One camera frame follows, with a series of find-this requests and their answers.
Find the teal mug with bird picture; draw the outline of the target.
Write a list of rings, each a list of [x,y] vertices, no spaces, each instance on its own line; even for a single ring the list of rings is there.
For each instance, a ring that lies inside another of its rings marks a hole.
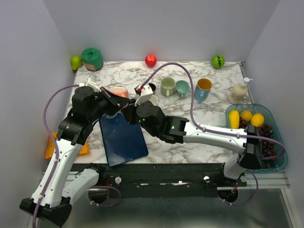
[[[183,98],[190,90],[188,82],[184,80],[179,80],[175,84],[176,92],[179,94],[180,98]]]

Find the green striped ball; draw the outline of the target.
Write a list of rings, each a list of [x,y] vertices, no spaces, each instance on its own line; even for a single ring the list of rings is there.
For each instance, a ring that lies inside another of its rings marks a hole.
[[[220,69],[224,66],[225,59],[222,55],[215,55],[212,59],[212,65],[215,69]]]

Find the cream lotion pump bottle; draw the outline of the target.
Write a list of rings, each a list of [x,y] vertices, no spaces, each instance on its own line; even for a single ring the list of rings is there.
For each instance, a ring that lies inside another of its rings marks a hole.
[[[244,77],[241,83],[235,84],[228,95],[228,101],[232,104],[239,104],[243,101],[244,96],[248,92],[248,83],[252,79]]]

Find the yellow-green pear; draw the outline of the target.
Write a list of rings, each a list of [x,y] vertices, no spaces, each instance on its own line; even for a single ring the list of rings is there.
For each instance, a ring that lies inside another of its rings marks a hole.
[[[75,71],[79,67],[82,66],[83,61],[82,61],[81,57],[79,57],[79,56],[72,56],[70,59],[70,63],[71,63],[72,70]]]

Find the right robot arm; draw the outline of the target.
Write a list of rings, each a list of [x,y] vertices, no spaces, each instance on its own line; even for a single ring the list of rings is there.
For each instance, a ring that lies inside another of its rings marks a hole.
[[[245,129],[205,126],[187,118],[165,115],[150,101],[140,105],[129,103],[122,113],[129,124],[139,124],[152,137],[166,143],[199,143],[232,151],[233,157],[224,163],[218,175],[224,186],[234,183],[245,170],[262,167],[262,143],[254,126]]]

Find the orange fruit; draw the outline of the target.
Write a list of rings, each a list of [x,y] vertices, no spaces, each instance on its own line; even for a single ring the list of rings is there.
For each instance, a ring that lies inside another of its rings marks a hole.
[[[242,120],[245,120],[246,122],[249,122],[252,119],[252,113],[249,110],[244,110],[241,114],[240,117]]]

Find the yellow lemon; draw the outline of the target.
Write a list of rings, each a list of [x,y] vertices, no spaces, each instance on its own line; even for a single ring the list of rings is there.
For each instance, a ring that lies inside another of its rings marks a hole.
[[[250,120],[250,124],[255,127],[260,127],[264,124],[265,118],[261,113],[257,113],[252,115],[252,118]]]

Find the dark teal upside-down mug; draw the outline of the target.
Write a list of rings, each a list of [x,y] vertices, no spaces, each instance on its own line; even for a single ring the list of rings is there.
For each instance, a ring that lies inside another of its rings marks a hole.
[[[151,98],[149,99],[149,101],[154,105],[157,106],[158,105],[158,98],[155,95],[152,95]]]

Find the yellow mango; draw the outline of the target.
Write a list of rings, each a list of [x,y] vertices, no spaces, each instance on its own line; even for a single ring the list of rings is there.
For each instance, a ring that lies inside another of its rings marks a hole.
[[[229,112],[228,114],[228,119],[230,122],[230,127],[232,129],[238,129],[239,128],[239,112],[237,110],[233,110],[231,112]]]

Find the green wrapped cylinder package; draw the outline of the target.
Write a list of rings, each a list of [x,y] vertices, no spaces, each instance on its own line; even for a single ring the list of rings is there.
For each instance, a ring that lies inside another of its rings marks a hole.
[[[87,48],[83,50],[81,59],[89,71],[98,71],[104,64],[100,50],[95,48]]]

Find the red apple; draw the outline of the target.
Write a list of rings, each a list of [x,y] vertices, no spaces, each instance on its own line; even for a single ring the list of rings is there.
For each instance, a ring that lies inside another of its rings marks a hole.
[[[156,56],[155,55],[147,55],[146,57],[145,57],[145,64],[146,64],[146,66],[148,67],[148,68],[153,68],[153,67],[155,67],[155,65],[156,65],[156,63],[157,63],[157,58],[156,58]]]

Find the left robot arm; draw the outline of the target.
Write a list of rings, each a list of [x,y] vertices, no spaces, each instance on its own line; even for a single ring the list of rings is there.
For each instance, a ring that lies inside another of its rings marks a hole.
[[[76,88],[72,108],[59,124],[56,137],[51,137],[55,151],[47,170],[30,198],[23,199],[20,209],[36,220],[50,221],[62,226],[68,219],[72,205],[92,186],[105,183],[105,175],[98,168],[84,169],[81,176],[66,185],[73,163],[82,150],[94,123],[106,115],[114,115],[129,104],[129,99],[114,95],[104,87],[95,91],[89,86]]]

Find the light blue small mug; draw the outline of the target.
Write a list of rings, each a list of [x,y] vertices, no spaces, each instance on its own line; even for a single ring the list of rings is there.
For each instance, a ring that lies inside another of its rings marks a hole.
[[[105,118],[106,119],[113,119],[117,116],[117,114],[114,114],[114,115],[106,115]]]

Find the brown striped mug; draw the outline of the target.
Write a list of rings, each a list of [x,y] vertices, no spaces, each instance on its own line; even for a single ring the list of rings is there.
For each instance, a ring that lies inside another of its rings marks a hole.
[[[153,84],[153,83],[149,83],[148,85],[149,85],[149,87],[151,88],[153,94],[155,94],[155,92],[156,92],[156,85]]]

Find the orange snack bag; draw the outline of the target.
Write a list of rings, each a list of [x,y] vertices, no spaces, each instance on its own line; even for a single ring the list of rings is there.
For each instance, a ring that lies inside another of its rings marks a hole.
[[[50,136],[48,137],[48,145],[45,153],[45,159],[50,160],[53,156],[53,152],[55,150],[55,146]],[[86,156],[90,153],[87,143],[84,144],[82,150],[77,155],[78,157]]]

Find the blue mug with gold pattern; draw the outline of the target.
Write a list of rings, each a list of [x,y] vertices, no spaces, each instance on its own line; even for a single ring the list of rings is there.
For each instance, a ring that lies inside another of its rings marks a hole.
[[[196,88],[194,91],[195,99],[201,104],[205,101],[212,88],[212,82],[206,78],[201,78],[197,81]]]

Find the pink cup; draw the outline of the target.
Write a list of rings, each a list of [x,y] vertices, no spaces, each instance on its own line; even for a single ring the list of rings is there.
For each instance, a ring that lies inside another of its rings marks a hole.
[[[129,98],[129,92],[127,88],[122,86],[111,87],[109,89],[109,92],[120,97]]]

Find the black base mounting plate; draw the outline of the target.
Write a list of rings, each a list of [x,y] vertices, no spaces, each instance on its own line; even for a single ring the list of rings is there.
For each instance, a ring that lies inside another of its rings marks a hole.
[[[218,192],[245,187],[241,180],[223,176],[221,163],[190,164],[74,164],[71,171],[94,167],[100,170],[98,185],[108,183],[122,198],[216,198]]]

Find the pale green mug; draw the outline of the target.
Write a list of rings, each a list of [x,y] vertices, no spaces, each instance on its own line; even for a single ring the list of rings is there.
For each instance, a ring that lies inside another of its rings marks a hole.
[[[168,98],[172,96],[175,92],[175,80],[170,77],[163,78],[161,80],[161,94]]]

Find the dark blue tray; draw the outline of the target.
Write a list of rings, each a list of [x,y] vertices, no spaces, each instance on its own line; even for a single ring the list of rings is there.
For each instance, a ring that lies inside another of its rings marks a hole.
[[[123,114],[99,120],[107,163],[110,167],[148,156],[139,124],[130,125]]]

